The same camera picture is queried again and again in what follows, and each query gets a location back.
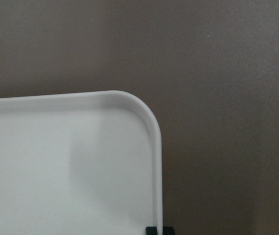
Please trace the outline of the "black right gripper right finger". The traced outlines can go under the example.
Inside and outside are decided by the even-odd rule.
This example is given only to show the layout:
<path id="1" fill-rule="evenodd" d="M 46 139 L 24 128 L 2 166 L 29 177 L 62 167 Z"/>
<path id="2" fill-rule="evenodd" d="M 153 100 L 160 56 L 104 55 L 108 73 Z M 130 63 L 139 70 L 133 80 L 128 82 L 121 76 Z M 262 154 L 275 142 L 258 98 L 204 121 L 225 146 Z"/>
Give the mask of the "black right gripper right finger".
<path id="1" fill-rule="evenodd" d="M 163 227 L 163 235 L 175 235 L 175 230 L 173 227 L 164 226 Z"/>

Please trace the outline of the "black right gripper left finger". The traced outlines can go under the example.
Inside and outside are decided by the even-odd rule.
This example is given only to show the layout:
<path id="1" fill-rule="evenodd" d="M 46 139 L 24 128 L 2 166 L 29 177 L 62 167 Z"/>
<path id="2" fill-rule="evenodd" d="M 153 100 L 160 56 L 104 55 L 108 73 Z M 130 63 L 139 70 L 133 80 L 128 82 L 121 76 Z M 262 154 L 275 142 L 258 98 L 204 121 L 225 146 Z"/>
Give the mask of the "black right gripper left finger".
<path id="1" fill-rule="evenodd" d="M 146 235 L 158 235 L 157 227 L 146 227 Z"/>

